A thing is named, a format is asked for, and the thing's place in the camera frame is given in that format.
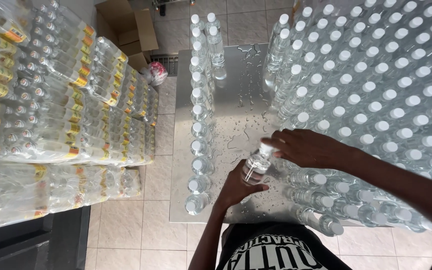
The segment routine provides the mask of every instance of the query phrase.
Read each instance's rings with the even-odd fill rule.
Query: person
[[[359,177],[404,200],[432,221],[432,180],[379,160],[362,150],[307,129],[275,131],[261,142],[277,149],[274,157],[300,167],[335,169]],[[214,203],[188,270],[215,269],[219,233],[232,205],[268,190],[266,184],[243,181],[241,160]],[[286,222],[231,224],[222,236],[216,270],[350,269],[304,225]]]

